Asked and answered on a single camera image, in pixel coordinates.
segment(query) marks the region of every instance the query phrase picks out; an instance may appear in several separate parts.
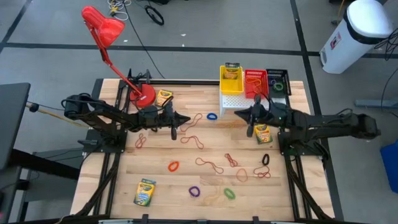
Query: concrete floor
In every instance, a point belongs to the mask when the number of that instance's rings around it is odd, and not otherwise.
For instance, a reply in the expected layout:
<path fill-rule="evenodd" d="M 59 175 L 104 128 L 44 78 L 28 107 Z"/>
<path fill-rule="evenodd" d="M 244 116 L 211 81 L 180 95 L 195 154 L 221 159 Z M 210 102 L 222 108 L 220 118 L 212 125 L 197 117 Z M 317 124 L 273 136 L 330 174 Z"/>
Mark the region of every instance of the concrete floor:
<path fill-rule="evenodd" d="M 317 90 L 314 92 L 311 87 L 312 95 L 318 96 L 323 114 L 349 107 L 355 113 L 376 118 L 382 136 L 373 141 L 329 140 L 336 183 L 346 221 L 396 223 L 398 195 L 389 188 L 379 150 L 398 139 L 398 119 L 380 110 L 355 108 L 353 101 L 380 99 L 398 59 L 385 62 L 380 58 L 362 58 L 345 73 L 330 75 L 322 70 L 318 57 L 309 57 L 306 69 L 292 2 L 294 0 L 173 0 L 165 6 L 155 6 L 165 18 L 162 27 L 154 24 L 135 4 L 127 8 L 146 46 L 169 47 L 170 51 L 150 52 L 166 78 L 218 79 L 218 67 L 225 62 L 240 62 L 245 68 L 281 68 L 289 71 L 291 80 L 304 81 L 311 100 L 308 84 L 311 80 L 307 80 L 307 75 L 312 73 Z M 295 2 L 307 50 L 317 52 L 335 28 L 330 21 L 336 19 L 339 5 L 329 4 L 327 0 Z M 12 35 L 7 37 L 23 5 L 27 10 Z M 6 37 L 8 43 L 0 44 L 0 83 L 29 82 L 32 85 L 30 101 L 60 107 L 65 97 L 90 92 L 95 79 L 115 78 L 101 61 L 98 50 L 82 49 L 94 44 L 80 16 L 85 5 L 95 6 L 104 14 L 108 11 L 105 0 L 33 0 L 30 4 L 25 0 L 0 0 L 0 40 Z M 385 8 L 397 27 L 398 1 L 389 0 Z M 131 67 L 133 73 L 138 73 L 148 68 L 154 77 L 160 77 L 146 53 L 132 47 L 139 46 L 139 42 L 129 23 L 114 45 L 131 47 L 131 50 L 109 51 L 121 71 L 127 72 Z M 192 52 L 186 50 L 189 47 L 212 49 Z M 256 49 L 266 50 L 255 54 L 252 50 Z M 390 81 L 386 99 L 392 99 L 396 88 L 398 75 Z M 314 111 L 317 104 L 311 101 L 310 106 Z M 79 147 L 76 141 L 84 138 L 85 133 L 83 128 L 26 111 L 16 148 L 37 152 Z M 71 203 L 71 198 L 32 203 L 27 220 L 66 215 Z"/>

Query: lamp base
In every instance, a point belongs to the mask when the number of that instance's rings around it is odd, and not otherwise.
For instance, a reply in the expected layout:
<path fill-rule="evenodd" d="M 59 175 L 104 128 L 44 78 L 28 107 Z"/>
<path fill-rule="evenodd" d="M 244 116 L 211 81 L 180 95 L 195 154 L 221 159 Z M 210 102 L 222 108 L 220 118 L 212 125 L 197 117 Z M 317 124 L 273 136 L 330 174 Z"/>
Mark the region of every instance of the lamp base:
<path fill-rule="evenodd" d="M 136 95 L 134 91 L 130 93 L 131 103 L 136 104 L 139 108 L 144 108 L 154 103 L 156 99 L 156 92 L 154 87 L 148 84 L 142 84 L 142 96 Z"/>

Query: wooden tabletop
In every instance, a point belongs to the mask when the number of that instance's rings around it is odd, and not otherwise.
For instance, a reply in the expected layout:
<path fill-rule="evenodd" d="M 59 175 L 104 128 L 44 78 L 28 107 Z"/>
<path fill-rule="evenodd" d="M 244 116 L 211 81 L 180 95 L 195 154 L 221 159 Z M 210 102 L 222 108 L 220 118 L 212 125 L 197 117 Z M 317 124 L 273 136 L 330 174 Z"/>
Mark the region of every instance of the wooden tabletop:
<path fill-rule="evenodd" d="M 118 83 L 119 79 L 103 80 L 99 98 L 113 105 Z M 309 113 L 303 82 L 290 82 L 290 86 L 291 107 Z M 174 92 L 173 107 L 178 113 L 191 119 L 202 113 L 203 118 L 186 132 L 178 129 L 176 141 L 171 140 L 169 128 L 158 133 L 140 131 L 147 138 L 141 149 L 135 147 L 139 133 L 128 134 L 126 151 L 121 156 L 118 170 L 112 218 L 141 218 L 142 214 L 149 214 L 149 218 L 184 220 L 252 220 L 253 216 L 260 220 L 294 219 L 285 161 L 277 142 L 277 128 L 271 128 L 271 143 L 259 145 L 255 136 L 246 137 L 247 125 L 232 110 L 227 110 L 216 121 L 206 119 L 208 113 L 218 114 L 220 110 L 219 86 L 154 85 L 154 88 L 157 92 L 160 89 Z M 135 112 L 132 105 L 129 112 Z M 193 139 L 186 144 L 180 142 L 180 138 L 189 136 L 197 136 L 205 148 L 198 149 Z M 238 162 L 238 167 L 229 165 L 224 156 L 226 153 Z M 261 159 L 265 153 L 270 155 L 269 179 L 258 178 L 253 173 L 255 168 L 262 166 Z M 71 214 L 79 211 L 96 190 L 103 157 L 102 153 L 92 153 L 83 164 Z M 214 162 L 224 172 L 217 174 L 209 164 L 196 165 L 197 157 Z M 180 163 L 175 172 L 169 172 L 167 168 L 172 161 Z M 302 164 L 308 191 L 324 212 L 334 217 L 322 161 L 315 156 L 302 156 Z M 236 178 L 240 169 L 247 172 L 245 182 Z M 133 203 L 137 185 L 143 178 L 157 182 L 149 207 Z M 239 179 L 246 179 L 242 170 Z M 199 187 L 199 197 L 191 197 L 188 193 L 192 186 Z M 236 194 L 236 199 L 229 200 L 224 195 L 226 187 Z M 104 212 L 107 191 L 103 195 L 101 213 Z M 296 191 L 300 216 L 304 217 L 301 195 Z"/>

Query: lamp arm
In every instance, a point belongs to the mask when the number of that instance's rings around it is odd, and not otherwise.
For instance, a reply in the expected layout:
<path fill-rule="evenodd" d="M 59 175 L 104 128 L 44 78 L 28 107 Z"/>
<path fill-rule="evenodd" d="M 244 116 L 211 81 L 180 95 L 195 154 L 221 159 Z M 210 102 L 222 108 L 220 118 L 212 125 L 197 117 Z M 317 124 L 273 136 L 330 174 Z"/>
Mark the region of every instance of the lamp arm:
<path fill-rule="evenodd" d="M 134 84 L 132 84 L 115 66 L 113 66 L 111 59 L 109 59 L 106 48 L 104 47 L 104 45 L 101 43 L 100 39 L 98 38 L 98 35 L 94 30 L 94 27 L 86 21 L 85 21 L 85 24 L 86 24 L 88 30 L 90 31 L 91 35 L 93 36 L 95 43 L 97 44 L 97 46 L 99 48 L 99 51 L 101 52 L 102 61 L 104 61 L 105 64 L 109 65 L 111 67 L 111 69 L 116 74 L 118 74 L 119 77 L 121 79 L 123 79 L 123 81 L 125 81 L 137 93 L 138 96 L 142 96 L 142 92 Z"/>

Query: trash can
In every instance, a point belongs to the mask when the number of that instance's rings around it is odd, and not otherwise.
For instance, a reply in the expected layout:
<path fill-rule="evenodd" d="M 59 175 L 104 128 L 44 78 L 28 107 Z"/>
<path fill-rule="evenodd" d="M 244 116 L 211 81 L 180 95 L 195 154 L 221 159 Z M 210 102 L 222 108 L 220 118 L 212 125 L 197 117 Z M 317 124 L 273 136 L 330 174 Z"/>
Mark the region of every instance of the trash can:
<path fill-rule="evenodd" d="M 357 0 L 320 51 L 324 71 L 341 74 L 393 31 L 383 6 L 375 0 Z"/>

